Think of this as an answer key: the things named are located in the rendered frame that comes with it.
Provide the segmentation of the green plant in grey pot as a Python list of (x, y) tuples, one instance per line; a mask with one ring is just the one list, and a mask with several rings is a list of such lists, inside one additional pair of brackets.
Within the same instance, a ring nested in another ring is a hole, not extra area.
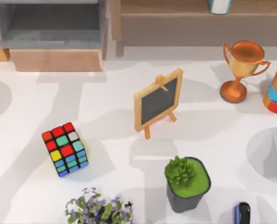
[(182, 213), (195, 209), (211, 188), (211, 179), (203, 162), (178, 155), (164, 169), (167, 197), (172, 210)]

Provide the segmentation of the pale wooden drawer front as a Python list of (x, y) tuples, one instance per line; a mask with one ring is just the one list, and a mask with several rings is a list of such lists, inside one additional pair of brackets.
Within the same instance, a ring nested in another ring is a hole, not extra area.
[(102, 50), (10, 49), (16, 71), (101, 71)]

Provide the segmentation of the purple flowering plant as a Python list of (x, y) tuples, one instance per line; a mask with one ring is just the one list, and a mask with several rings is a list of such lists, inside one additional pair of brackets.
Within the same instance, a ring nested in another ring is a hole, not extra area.
[(106, 199), (95, 188), (84, 188), (79, 198), (65, 205), (67, 224), (135, 224), (130, 201), (116, 196)]

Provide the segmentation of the copper trophy cup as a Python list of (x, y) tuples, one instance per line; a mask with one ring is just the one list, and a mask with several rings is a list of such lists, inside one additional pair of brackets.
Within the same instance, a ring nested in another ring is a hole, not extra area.
[(220, 87), (220, 96), (227, 102), (238, 104), (247, 97), (247, 88), (241, 80), (264, 73), (271, 65), (265, 61), (265, 51), (252, 41), (237, 41), (233, 45), (223, 45), (223, 56), (235, 80), (226, 81)]

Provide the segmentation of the white and blue cup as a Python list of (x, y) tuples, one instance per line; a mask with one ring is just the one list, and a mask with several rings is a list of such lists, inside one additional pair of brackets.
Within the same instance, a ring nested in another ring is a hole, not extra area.
[(212, 14), (227, 14), (230, 11), (232, 0), (208, 0)]

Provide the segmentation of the wooden framed blackboard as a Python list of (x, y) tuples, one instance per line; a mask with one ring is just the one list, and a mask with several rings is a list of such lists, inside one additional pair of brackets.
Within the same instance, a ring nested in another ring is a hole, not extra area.
[(144, 131), (150, 138), (150, 125), (168, 115), (171, 121), (177, 119), (174, 110), (179, 103), (183, 70), (176, 69), (166, 76), (158, 75), (155, 81), (134, 94), (134, 129)]

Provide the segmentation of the grey pierced drawer inside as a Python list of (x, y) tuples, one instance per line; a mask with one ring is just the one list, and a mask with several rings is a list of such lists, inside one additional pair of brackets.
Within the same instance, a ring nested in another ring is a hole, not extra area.
[(0, 0), (4, 49), (99, 49), (105, 0)]

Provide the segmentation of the multicoloured puzzle cube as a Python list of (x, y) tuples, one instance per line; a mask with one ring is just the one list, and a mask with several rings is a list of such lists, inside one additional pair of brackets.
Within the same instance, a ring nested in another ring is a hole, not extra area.
[(65, 177), (88, 166), (86, 150), (71, 122), (42, 133), (59, 177)]

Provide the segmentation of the wooden open shelf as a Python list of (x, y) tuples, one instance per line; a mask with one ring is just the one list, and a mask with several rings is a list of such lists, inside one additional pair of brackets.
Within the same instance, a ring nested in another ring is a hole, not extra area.
[(124, 47), (220, 47), (250, 40), (277, 47), (277, 0), (232, 0), (212, 14), (208, 0), (108, 0), (117, 54)]

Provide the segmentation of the blue and black stapler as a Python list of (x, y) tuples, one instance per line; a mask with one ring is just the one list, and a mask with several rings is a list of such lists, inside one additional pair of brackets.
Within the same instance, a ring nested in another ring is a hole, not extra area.
[(234, 207), (234, 224), (250, 224), (250, 205), (240, 202)]

